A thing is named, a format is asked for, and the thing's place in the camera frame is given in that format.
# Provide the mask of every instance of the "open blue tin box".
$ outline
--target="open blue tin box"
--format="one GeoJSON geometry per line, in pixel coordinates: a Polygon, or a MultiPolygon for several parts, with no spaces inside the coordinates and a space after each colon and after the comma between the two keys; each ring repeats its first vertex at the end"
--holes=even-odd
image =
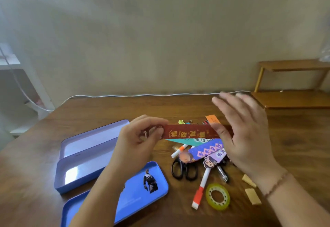
{"type": "MultiPolygon", "coordinates": [[[[129,124],[121,120],[65,139],[61,144],[54,188],[66,193],[98,178],[109,163],[121,128],[129,124]]],[[[148,162],[130,178],[120,194],[115,224],[148,206],[168,192],[168,183],[156,162],[148,162]]],[[[64,205],[61,226],[68,226],[88,195],[86,191],[64,205]]]]}

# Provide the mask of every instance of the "adhesive tape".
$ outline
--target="adhesive tape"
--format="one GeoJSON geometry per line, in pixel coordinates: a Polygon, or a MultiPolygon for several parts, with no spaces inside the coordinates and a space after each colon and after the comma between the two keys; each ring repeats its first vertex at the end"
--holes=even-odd
{"type": "Polygon", "coordinates": [[[211,205],[216,210],[225,210],[230,203],[230,196],[225,187],[218,183],[211,183],[206,188],[206,200],[209,205],[211,205]],[[212,197],[212,192],[218,191],[223,195],[223,201],[217,202],[212,197]]]}

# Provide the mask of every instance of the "yellow wooden block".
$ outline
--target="yellow wooden block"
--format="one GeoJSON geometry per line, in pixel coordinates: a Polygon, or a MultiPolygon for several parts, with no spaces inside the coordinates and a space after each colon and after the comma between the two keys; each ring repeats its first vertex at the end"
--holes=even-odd
{"type": "Polygon", "coordinates": [[[252,205],[261,204],[261,201],[254,189],[245,189],[245,193],[248,195],[252,205]]]}
{"type": "Polygon", "coordinates": [[[252,181],[252,180],[251,180],[246,174],[244,174],[242,180],[243,180],[245,183],[251,185],[251,186],[254,187],[254,188],[257,187],[257,185],[256,185],[255,183],[253,183],[253,181],[252,181]]]}

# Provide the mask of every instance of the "clear plastic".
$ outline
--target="clear plastic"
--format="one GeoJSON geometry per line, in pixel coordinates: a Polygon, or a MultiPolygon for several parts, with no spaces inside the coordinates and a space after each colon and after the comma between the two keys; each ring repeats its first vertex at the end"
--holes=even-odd
{"type": "Polygon", "coordinates": [[[328,33],[321,48],[320,61],[330,62],[330,29],[328,29],[328,33]]]}

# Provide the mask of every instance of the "scissors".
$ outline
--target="scissors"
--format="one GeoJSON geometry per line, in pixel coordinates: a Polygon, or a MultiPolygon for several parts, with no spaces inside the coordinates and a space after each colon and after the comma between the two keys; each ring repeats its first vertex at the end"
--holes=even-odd
{"type": "Polygon", "coordinates": [[[171,166],[171,171],[172,171],[172,176],[175,178],[175,179],[178,179],[178,180],[181,180],[184,176],[184,173],[185,173],[185,177],[188,181],[194,181],[197,179],[198,177],[198,170],[197,170],[197,166],[196,166],[196,163],[194,162],[191,162],[191,163],[184,163],[182,161],[180,161],[180,159],[177,157],[174,162],[172,163],[172,166],[171,166]],[[180,165],[180,175],[176,175],[173,171],[173,167],[174,165],[178,163],[178,165],[180,165]],[[189,176],[189,169],[192,168],[195,170],[195,176],[194,177],[191,177],[189,176]]]}

